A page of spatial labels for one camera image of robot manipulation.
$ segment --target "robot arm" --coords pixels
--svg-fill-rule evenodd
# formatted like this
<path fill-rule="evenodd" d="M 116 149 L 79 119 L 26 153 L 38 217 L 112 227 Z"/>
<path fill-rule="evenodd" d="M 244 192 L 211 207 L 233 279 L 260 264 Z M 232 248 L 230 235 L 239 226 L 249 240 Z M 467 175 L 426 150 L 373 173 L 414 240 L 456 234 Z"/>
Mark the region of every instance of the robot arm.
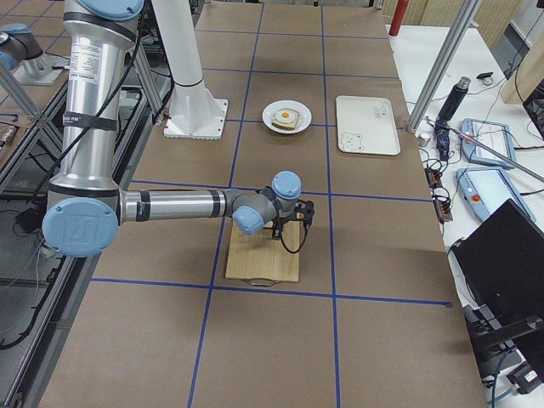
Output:
<path fill-rule="evenodd" d="M 29 77 L 35 79 L 53 69 L 48 56 L 26 25 L 12 23 L 0 27 L 0 64 L 11 71 L 21 61 L 25 61 L 24 67 Z"/>
<path fill-rule="evenodd" d="M 186 6 L 185 21 L 192 27 L 187 0 L 176 2 Z M 47 243 L 65 255 L 86 257 L 106 249 L 125 221 L 232 217 L 244 233 L 253 234 L 269 221 L 281 228 L 297 219 L 301 182 L 291 172 L 278 173 L 271 186 L 256 195 L 239 190 L 122 191 L 113 181 L 119 102 L 111 90 L 122 79 L 124 55 L 135 44 L 143 4 L 144 0 L 65 1 L 65 28 L 72 36 L 64 116 L 66 154 L 59 173 L 49 182 L 48 212 L 42 224 Z M 185 40 L 195 41 L 194 33 Z M 196 49 L 196 41 L 190 46 Z"/>

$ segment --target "plate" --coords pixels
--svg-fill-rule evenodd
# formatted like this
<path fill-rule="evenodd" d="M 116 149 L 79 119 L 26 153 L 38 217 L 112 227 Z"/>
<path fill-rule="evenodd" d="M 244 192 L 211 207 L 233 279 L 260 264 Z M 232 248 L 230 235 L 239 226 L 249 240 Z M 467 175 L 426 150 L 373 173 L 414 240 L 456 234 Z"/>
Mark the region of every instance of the plate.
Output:
<path fill-rule="evenodd" d="M 293 109 L 298 112 L 298 122 L 297 127 L 293 130 L 280 129 L 272 124 L 274 115 L 280 109 Z M 263 122 L 266 126 L 277 133 L 283 134 L 295 134 L 302 132 L 305 128 L 309 126 L 312 122 L 312 113 L 309 111 L 308 107 L 296 100 L 277 100 L 272 102 L 263 110 Z"/>

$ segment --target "black bottle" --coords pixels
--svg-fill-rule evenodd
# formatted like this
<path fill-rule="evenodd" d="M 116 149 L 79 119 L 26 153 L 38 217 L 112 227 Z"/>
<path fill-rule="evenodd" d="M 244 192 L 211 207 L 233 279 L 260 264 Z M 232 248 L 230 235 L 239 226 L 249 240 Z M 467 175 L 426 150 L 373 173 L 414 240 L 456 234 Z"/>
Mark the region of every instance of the black bottle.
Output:
<path fill-rule="evenodd" d="M 448 99 L 445 100 L 442 109 L 439 112 L 439 119 L 449 121 L 456 113 L 457 108 L 461 104 L 463 98 L 468 92 L 468 84 L 470 79 L 462 76 L 459 82 L 451 89 Z"/>

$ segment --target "red object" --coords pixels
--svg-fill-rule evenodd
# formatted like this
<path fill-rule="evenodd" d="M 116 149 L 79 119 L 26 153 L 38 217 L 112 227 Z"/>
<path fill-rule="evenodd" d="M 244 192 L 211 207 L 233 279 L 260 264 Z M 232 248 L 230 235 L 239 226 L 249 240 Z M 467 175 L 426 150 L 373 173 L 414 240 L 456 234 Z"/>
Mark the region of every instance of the red object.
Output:
<path fill-rule="evenodd" d="M 399 34 L 400 26 L 402 26 L 402 20 L 405 19 L 406 10 L 408 10 L 408 3 L 410 0 L 399 0 L 397 8 L 394 11 L 393 21 L 391 21 L 391 28 L 389 28 L 389 35 L 396 36 Z"/>

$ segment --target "blue cap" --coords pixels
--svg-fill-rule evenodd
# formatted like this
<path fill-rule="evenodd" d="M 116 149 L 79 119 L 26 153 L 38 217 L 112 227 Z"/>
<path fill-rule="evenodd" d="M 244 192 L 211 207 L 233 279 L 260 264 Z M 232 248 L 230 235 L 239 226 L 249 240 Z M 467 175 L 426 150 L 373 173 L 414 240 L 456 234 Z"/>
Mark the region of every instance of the blue cap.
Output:
<path fill-rule="evenodd" d="M 136 17 L 144 0 L 77 0 L 85 9 L 106 20 L 126 21 Z"/>
<path fill-rule="evenodd" d="M 303 185 L 300 178 L 293 172 L 279 172 L 272 180 L 272 190 L 285 200 L 295 200 L 300 196 Z"/>
<path fill-rule="evenodd" d="M 264 227 L 264 220 L 257 210 L 241 206 L 232 214 L 236 225 L 246 235 L 255 234 Z"/>
<path fill-rule="evenodd" d="M 6 70 L 11 71 L 19 64 L 19 61 L 11 55 L 0 51 L 0 64 L 2 64 Z"/>
<path fill-rule="evenodd" d="M 6 34 L 32 34 L 30 28 L 23 23 L 10 23 L 0 27 L 0 31 L 5 32 Z"/>
<path fill-rule="evenodd" d="M 104 251 L 116 236 L 117 216 L 102 201 L 75 197 L 52 206 L 42 223 L 43 236 L 55 250 L 71 257 Z"/>

